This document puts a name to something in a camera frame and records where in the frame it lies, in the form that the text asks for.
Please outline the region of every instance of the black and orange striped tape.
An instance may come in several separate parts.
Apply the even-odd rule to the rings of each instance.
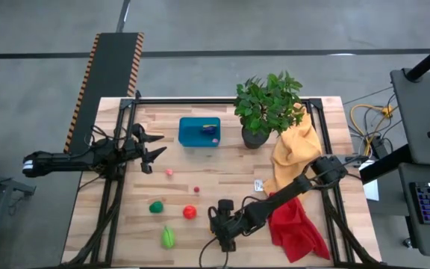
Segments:
[[[137,35],[135,42],[134,58],[132,59],[131,75],[128,79],[127,96],[135,96],[135,84],[137,83],[137,74],[139,72],[140,56],[142,55],[143,33]]]
[[[69,127],[69,132],[67,133],[66,144],[64,145],[64,153],[69,152],[69,146],[71,144],[72,136],[74,134],[75,122],[78,119],[79,109],[81,108],[82,98],[84,97],[84,91],[86,90],[86,83],[87,83],[87,80],[89,79],[90,67],[93,65],[94,54],[96,53],[97,43],[99,42],[99,36],[100,34],[96,35],[96,38],[94,39],[93,48],[91,49],[89,54],[89,61],[87,62],[86,72],[84,74],[84,79],[82,80],[81,90],[79,90],[78,101],[75,104],[71,125]]]

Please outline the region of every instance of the small red ball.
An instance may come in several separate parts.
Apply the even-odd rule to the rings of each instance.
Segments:
[[[193,205],[187,205],[184,208],[184,217],[188,220],[197,216],[197,209]]]

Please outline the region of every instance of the wooden tabletop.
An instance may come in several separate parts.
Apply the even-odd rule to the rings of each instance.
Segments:
[[[353,153],[341,98],[320,98],[333,153]],[[120,98],[101,99],[96,125],[108,134],[115,127],[119,101]],[[219,146],[184,148],[178,142],[178,121],[181,117],[219,117],[222,126]],[[198,267],[200,250],[213,238],[208,228],[208,207],[216,206],[220,199],[231,199],[237,210],[247,195],[265,197],[254,192],[253,182],[272,177],[270,156],[277,134],[272,133],[260,149],[247,149],[243,145],[240,121],[234,116],[233,105],[138,105],[135,122],[141,123],[148,133],[165,136],[163,140],[148,144],[149,150],[161,146],[167,146],[167,150],[152,165],[154,172],[150,175],[140,172],[140,160],[128,162],[112,265]],[[173,176],[165,174],[167,168],[173,169]],[[95,173],[84,173],[81,184],[95,177]],[[77,254],[96,228],[103,186],[104,180],[101,179],[78,193],[63,262]],[[193,192],[195,186],[200,187],[198,194]],[[345,177],[340,182],[340,189],[349,228],[369,254],[380,261],[363,185],[358,179]],[[158,200],[163,202],[163,212],[150,213],[149,205]],[[194,220],[183,217],[182,211],[186,205],[197,208]],[[303,207],[329,246],[320,193],[310,192]],[[161,233],[165,226],[175,232],[175,246],[170,250],[161,246]],[[339,230],[337,239],[342,260],[345,260]],[[103,238],[101,253],[105,253],[105,242],[106,238]],[[237,251],[230,253],[228,266],[332,265],[332,261],[314,254],[290,264],[283,249],[272,244],[267,226],[249,237],[237,237],[236,242]],[[204,252],[202,263],[204,266],[220,266],[224,261],[225,254],[214,242]]]

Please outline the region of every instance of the blue bowl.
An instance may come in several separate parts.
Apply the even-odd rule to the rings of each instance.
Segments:
[[[220,143],[220,127],[220,118],[218,117],[183,117],[178,125],[178,142],[182,146],[191,147],[218,146]]]

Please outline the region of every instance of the gray floor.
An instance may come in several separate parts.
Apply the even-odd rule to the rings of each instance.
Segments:
[[[0,0],[0,53],[86,52],[99,32],[115,31],[122,0]],[[144,51],[221,49],[430,48],[430,0],[131,1],[124,31],[146,33]],[[304,96],[343,101],[390,86],[389,71],[425,55],[142,59],[144,96],[233,96],[253,75],[288,70]],[[60,151],[86,60],[0,60],[0,174],[37,185],[30,201],[6,217],[0,268],[56,265],[74,203],[77,173],[26,179],[24,155]],[[351,102],[385,105],[392,90]],[[364,109],[355,114],[362,123]],[[368,126],[378,117],[368,114]],[[399,120],[395,114],[393,121]],[[405,143],[402,124],[387,134]],[[354,138],[355,149],[359,141]],[[403,217],[373,214],[383,260],[430,268],[430,257],[400,245]]]

